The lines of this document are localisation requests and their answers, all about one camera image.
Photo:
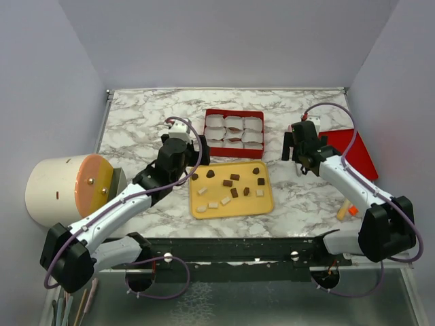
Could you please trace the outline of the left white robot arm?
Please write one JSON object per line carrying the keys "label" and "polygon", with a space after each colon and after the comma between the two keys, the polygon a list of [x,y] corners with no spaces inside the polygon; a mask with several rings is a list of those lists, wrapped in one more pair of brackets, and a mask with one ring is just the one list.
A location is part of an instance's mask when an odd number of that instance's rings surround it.
{"label": "left white robot arm", "polygon": [[57,223],[47,233],[40,264],[46,270],[44,286],[61,286],[66,292],[81,289],[101,270],[132,264],[146,266],[150,251],[145,239],[130,233],[119,240],[109,237],[123,224],[167,197],[175,186],[186,182],[187,167],[196,170],[210,163],[210,148],[199,135],[195,150],[192,141],[162,137],[158,157],[138,173],[127,187],[91,215],[64,226]]}

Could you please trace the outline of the pink silicone tongs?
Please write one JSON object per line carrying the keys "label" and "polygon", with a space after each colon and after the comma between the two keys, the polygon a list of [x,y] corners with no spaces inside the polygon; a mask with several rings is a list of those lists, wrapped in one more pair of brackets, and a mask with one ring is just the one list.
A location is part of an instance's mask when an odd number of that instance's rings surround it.
{"label": "pink silicone tongs", "polygon": [[306,175],[305,167],[301,163],[295,163],[295,169],[298,177]]}

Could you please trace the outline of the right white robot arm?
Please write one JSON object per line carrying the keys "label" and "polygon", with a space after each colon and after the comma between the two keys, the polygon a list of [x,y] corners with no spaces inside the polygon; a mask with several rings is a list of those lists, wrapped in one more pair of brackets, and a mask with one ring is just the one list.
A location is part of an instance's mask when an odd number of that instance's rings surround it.
{"label": "right white robot arm", "polygon": [[318,135],[312,121],[288,128],[281,159],[300,164],[304,175],[312,172],[329,182],[364,215],[358,231],[339,230],[323,236],[323,243],[312,249],[317,264],[327,266],[344,253],[378,262],[416,245],[411,201],[405,196],[394,197],[371,183],[328,144],[326,137]]}

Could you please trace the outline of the brown bar chocolate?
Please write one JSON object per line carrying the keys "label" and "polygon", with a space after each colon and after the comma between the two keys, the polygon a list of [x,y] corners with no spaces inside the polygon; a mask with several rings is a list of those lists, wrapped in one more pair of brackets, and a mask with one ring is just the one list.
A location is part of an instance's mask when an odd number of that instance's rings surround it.
{"label": "brown bar chocolate", "polygon": [[238,197],[239,197],[239,195],[238,195],[238,191],[237,191],[236,188],[231,188],[231,189],[230,189],[230,193],[231,193],[231,195],[232,195],[233,198],[238,198]]}

